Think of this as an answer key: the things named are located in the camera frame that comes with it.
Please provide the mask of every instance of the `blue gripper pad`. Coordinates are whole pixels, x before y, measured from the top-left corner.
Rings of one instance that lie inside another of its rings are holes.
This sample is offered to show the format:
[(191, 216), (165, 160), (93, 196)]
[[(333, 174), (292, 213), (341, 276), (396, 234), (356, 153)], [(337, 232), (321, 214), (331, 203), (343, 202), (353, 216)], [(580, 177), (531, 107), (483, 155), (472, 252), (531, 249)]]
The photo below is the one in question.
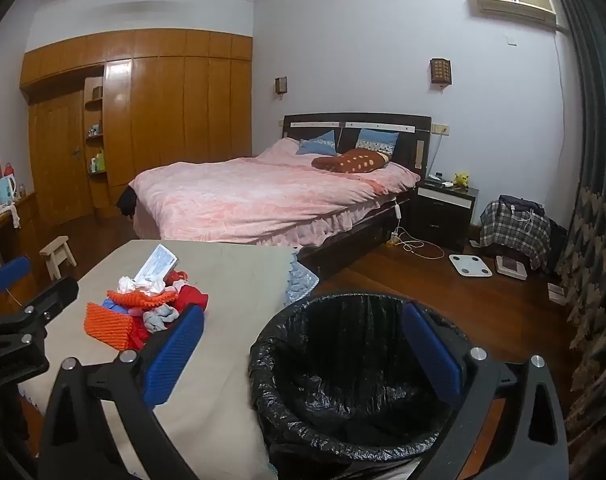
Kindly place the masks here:
[(30, 273), (30, 261), (25, 256), (14, 258), (9, 263), (0, 268), (0, 292), (10, 288), (18, 282), (23, 276)]
[(185, 318), (174, 328), (145, 373), (143, 400), (150, 408), (170, 398), (183, 368), (203, 335), (205, 315), (199, 306), (194, 305), (188, 312), (183, 311), (179, 320), (183, 316)]
[(403, 335), (436, 392), (436, 396), (450, 406), (460, 402), (463, 371), (430, 323), (413, 303), (403, 306), (401, 325)]

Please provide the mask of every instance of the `wooden floor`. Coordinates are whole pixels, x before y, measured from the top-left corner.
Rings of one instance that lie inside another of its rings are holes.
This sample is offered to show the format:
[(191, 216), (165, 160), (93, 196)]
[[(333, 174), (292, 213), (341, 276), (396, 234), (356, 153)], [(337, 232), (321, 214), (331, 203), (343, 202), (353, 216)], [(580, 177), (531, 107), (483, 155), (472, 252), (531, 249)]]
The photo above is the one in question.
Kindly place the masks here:
[[(80, 278), (114, 249), (135, 238), (131, 221), (93, 216), (59, 226), (52, 235), (69, 236), (78, 262), (62, 273)], [(432, 249), (426, 256), (436, 256)], [(318, 286), (315, 293), (340, 290), (390, 292), (414, 298), (456, 323), (472, 343), (497, 359), (523, 362), (540, 354), (548, 363), (564, 410), (569, 403), (569, 380), (574, 362), (568, 352), (569, 330), (563, 308), (547, 299), (547, 280), (530, 276), (521, 282), (495, 272), (491, 278), (464, 278), (447, 257), (426, 260), (400, 247), (380, 246)], [(461, 478), (478, 471), (502, 409), (495, 402), (483, 434)]]

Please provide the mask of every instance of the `silver bolt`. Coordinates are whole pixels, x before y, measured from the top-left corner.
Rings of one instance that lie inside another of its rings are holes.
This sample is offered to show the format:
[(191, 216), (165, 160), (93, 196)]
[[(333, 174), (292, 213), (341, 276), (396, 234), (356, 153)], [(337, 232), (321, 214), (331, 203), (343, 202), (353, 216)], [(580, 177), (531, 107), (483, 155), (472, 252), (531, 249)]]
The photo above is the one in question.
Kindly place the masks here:
[(536, 368), (542, 368), (543, 366), (545, 366), (545, 360), (540, 355), (532, 355), (530, 361), (532, 361), (532, 364)]
[(469, 351), (469, 354), (472, 356), (472, 359), (477, 361), (483, 361), (487, 359), (487, 352), (480, 348), (479, 346), (475, 346)]
[(63, 363), (61, 364), (61, 368), (63, 370), (71, 370), (72, 368), (74, 368), (76, 366), (76, 359), (74, 359), (73, 357), (68, 357), (67, 359), (65, 359), (63, 361)]
[(136, 350), (125, 350), (124, 352), (121, 352), (118, 358), (124, 363), (131, 363), (136, 359)]

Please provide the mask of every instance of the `air conditioner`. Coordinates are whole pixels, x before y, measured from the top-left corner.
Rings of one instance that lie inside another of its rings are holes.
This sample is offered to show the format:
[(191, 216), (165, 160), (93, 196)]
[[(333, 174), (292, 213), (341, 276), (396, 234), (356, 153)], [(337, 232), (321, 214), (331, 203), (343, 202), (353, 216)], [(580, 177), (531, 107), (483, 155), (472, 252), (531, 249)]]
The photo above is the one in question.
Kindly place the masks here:
[(513, 14), (556, 28), (556, 12), (551, 0), (476, 0), (476, 2), (487, 12)]

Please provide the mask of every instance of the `wall outlet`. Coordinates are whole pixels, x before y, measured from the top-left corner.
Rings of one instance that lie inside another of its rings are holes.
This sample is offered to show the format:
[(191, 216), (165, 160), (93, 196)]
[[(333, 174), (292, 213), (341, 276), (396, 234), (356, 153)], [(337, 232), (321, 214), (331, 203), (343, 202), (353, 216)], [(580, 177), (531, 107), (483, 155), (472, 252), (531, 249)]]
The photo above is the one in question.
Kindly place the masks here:
[(449, 125), (432, 124), (432, 133), (436, 135), (449, 135)]

